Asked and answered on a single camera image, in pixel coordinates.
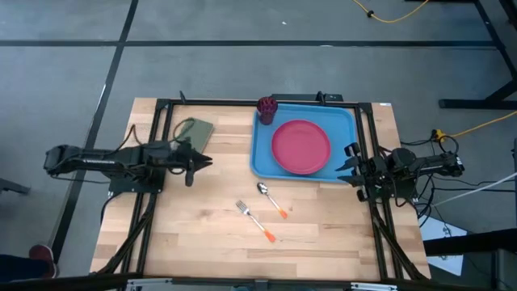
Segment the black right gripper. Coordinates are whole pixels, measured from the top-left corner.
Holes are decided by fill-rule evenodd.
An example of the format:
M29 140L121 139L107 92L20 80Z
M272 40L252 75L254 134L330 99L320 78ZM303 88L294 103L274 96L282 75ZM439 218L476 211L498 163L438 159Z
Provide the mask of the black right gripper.
M351 169L351 173L339 176L338 179L359 189L357 191L359 201L375 200L378 197L376 190L380 188L382 179L382 157L365 158L357 142L346 146L344 151L347 160L338 168L338 171Z

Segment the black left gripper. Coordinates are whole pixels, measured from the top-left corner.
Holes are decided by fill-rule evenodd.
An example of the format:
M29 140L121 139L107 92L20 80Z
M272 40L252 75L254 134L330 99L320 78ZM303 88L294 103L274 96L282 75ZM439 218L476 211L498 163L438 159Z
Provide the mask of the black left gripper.
M191 187L194 183L194 174L197 171L212 165L212 158L203 155L192 148L189 141L182 141L177 144L174 152L174 165L170 168L173 175L185 174L185 185Z

